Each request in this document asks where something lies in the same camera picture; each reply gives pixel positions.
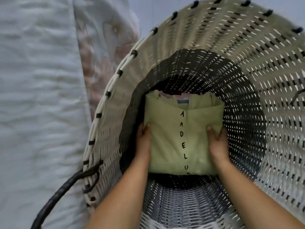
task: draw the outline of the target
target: hand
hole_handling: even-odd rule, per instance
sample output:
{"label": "hand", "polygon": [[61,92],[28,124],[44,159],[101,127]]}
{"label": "hand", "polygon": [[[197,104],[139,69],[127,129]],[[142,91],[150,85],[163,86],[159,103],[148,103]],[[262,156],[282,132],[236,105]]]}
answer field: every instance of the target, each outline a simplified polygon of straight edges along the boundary
{"label": "hand", "polygon": [[144,128],[143,123],[141,123],[137,131],[135,158],[149,164],[151,144],[151,124],[147,123]]}
{"label": "hand", "polygon": [[219,167],[223,162],[230,162],[227,129],[222,127],[220,135],[217,137],[212,126],[208,125],[207,134],[209,140],[209,151],[215,166]]}

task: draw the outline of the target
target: folded clothing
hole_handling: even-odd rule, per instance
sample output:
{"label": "folded clothing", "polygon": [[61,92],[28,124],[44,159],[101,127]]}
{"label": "folded clothing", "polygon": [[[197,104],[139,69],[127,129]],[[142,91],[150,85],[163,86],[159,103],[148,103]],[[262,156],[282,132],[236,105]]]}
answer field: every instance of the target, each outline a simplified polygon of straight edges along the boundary
{"label": "folded clothing", "polygon": [[187,96],[188,103],[181,103],[182,98],[157,90],[146,95],[144,124],[152,125],[150,173],[217,174],[208,153],[206,126],[220,133],[224,103],[209,92]]}

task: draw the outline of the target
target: laundry basket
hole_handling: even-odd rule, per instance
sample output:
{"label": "laundry basket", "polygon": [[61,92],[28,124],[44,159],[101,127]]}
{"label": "laundry basket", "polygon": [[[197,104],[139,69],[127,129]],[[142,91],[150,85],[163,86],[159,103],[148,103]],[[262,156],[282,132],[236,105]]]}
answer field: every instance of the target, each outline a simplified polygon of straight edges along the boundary
{"label": "laundry basket", "polygon": [[[78,180],[93,212],[130,164],[143,96],[212,92],[225,102],[232,163],[305,223],[305,37],[250,0],[194,1],[140,40],[108,83]],[[149,174],[140,228],[242,228],[216,176]]]}

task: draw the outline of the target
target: green fabric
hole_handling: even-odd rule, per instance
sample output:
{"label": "green fabric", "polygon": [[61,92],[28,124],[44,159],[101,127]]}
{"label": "green fabric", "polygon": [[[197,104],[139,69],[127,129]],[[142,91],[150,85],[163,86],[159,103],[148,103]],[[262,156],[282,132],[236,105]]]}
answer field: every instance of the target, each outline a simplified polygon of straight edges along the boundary
{"label": "green fabric", "polygon": [[144,124],[152,125],[150,173],[215,175],[208,154],[206,126],[222,128],[224,103],[212,93],[191,95],[178,104],[158,91],[146,95]]}

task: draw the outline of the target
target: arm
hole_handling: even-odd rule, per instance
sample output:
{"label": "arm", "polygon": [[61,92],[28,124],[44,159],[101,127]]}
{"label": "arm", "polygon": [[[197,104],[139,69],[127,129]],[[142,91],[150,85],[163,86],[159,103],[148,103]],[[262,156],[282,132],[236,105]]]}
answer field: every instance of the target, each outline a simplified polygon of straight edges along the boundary
{"label": "arm", "polygon": [[135,229],[139,225],[150,162],[151,132],[148,123],[137,133],[132,163],[92,214],[86,229]]}
{"label": "arm", "polygon": [[249,229],[305,229],[305,226],[243,175],[229,159],[227,131],[219,138],[207,127],[211,157],[230,200]]}

